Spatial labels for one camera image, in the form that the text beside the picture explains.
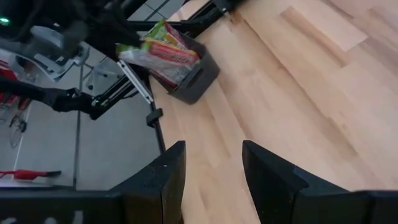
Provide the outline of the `black table edge rail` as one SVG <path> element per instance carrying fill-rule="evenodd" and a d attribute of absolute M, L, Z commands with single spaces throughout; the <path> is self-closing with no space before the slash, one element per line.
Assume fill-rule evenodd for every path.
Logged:
<path fill-rule="evenodd" d="M 245 0 L 121 0 L 124 15 L 138 32 L 162 19 L 178 31 L 196 37 Z"/>
<path fill-rule="evenodd" d="M 156 108 L 155 102 L 149 104 L 150 113 L 146 117 L 146 123 L 149 127 L 155 130 L 159 151 L 163 154 L 166 151 L 162 130 L 159 119 L 163 116 L 162 108 Z"/>

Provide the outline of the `black frame strut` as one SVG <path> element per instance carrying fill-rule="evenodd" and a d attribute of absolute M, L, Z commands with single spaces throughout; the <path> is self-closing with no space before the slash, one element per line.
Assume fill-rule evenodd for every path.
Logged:
<path fill-rule="evenodd" d="M 92 105 L 94 111 L 90 114 L 90 118 L 92 120 L 97 120 L 119 101 L 132 98 L 138 93 L 138 89 L 130 79 L 128 79 L 127 76 L 123 76 L 105 92 L 93 98 Z"/>

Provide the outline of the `red tool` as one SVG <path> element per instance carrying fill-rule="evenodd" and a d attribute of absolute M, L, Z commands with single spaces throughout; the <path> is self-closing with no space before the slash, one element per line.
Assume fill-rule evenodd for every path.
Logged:
<path fill-rule="evenodd" d="M 0 171 L 0 179 L 6 175 L 12 175 L 17 180 L 35 180 L 38 177 L 58 177 L 62 171 L 36 171 L 36 170 L 7 170 Z"/>

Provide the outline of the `silver aluminium extrusion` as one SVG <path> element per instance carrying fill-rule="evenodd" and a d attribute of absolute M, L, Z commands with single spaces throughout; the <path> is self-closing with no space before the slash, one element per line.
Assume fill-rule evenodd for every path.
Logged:
<path fill-rule="evenodd" d="M 142 95 L 142 97 L 148 102 L 148 104 L 151 104 L 154 102 L 154 99 L 152 97 L 152 94 L 146 87 L 145 83 L 139 78 L 138 74 L 131 68 L 130 65 L 128 65 L 126 62 L 123 60 L 119 60 L 117 62 L 118 66 L 121 68 L 125 76 L 128 77 L 130 82 L 136 87 L 138 92 Z"/>

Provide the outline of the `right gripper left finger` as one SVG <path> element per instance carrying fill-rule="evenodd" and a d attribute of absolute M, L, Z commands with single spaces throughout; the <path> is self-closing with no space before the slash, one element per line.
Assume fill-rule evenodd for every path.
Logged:
<path fill-rule="evenodd" d="M 111 191 L 122 194 L 127 224 L 180 224 L 185 176 L 186 144 L 177 141 Z"/>

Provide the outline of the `black jointed arm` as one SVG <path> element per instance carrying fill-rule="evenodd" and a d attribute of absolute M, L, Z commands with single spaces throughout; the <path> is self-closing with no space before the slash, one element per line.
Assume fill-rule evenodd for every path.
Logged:
<path fill-rule="evenodd" d="M 68 90 L 42 88 L 29 83 L 0 77 L 0 92 L 39 101 L 58 112 L 81 111 L 96 120 L 106 112 L 106 107 L 98 105 L 94 96 L 77 88 Z"/>

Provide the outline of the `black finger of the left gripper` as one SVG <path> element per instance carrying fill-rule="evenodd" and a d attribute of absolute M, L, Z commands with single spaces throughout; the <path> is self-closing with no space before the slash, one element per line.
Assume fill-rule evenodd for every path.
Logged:
<path fill-rule="evenodd" d="M 140 35 L 130 29 L 127 20 L 102 15 L 93 28 L 93 47 L 110 59 L 118 59 L 116 44 L 140 46 Z"/>

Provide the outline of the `grey metal pole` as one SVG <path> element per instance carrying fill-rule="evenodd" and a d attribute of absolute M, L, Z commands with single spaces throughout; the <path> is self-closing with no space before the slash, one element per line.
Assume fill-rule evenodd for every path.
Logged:
<path fill-rule="evenodd" d="M 78 90 L 82 91 L 83 86 L 83 66 L 80 66 L 80 79 Z M 76 131 L 75 131 L 75 154 L 74 154 L 74 165 L 73 165 L 73 189 L 77 187 L 77 178 L 79 170 L 79 156 L 80 156 L 80 133 L 81 133 L 81 112 L 77 112 L 76 117 Z"/>

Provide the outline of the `grey office chair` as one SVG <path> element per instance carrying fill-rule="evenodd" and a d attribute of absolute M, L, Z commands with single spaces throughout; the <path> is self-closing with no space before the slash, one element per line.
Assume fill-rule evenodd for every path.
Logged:
<path fill-rule="evenodd" d="M 13 53 L 9 65 L 13 71 L 24 73 L 23 63 L 31 62 L 54 82 L 58 82 L 73 67 L 83 65 L 90 56 L 90 47 L 79 44 L 75 54 L 62 56 L 65 36 L 47 27 L 31 28 L 33 40 L 26 45 L 21 54 Z"/>

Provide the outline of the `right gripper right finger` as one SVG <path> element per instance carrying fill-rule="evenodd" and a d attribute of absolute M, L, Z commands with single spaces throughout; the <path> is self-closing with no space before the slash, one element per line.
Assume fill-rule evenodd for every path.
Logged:
<path fill-rule="evenodd" d="M 246 182 L 261 224 L 370 224 L 369 196 L 322 179 L 243 141 Z"/>

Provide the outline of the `dark grey bin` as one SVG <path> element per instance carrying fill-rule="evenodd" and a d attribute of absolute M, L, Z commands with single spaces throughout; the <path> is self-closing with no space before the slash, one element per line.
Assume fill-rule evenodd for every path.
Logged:
<path fill-rule="evenodd" d="M 166 81 L 162 81 L 160 78 L 154 77 L 154 79 L 167 90 L 170 96 L 192 105 L 200 99 L 217 78 L 220 68 L 203 44 L 183 33 L 180 33 L 180 35 L 188 47 L 198 54 L 200 63 L 193 68 L 187 78 L 176 88 L 172 88 Z"/>

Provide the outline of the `red object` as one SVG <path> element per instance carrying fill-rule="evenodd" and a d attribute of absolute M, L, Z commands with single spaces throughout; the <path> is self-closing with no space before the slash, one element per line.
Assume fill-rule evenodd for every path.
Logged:
<path fill-rule="evenodd" d="M 18 74 L 15 74 L 9 67 L 7 62 L 0 60 L 0 77 L 7 78 L 10 80 L 17 80 L 23 83 L 29 84 L 26 79 L 20 79 Z M 0 92 L 0 108 L 6 107 L 9 109 L 13 103 L 17 103 L 17 109 L 25 111 L 30 104 L 30 99 L 24 98 L 10 93 Z"/>

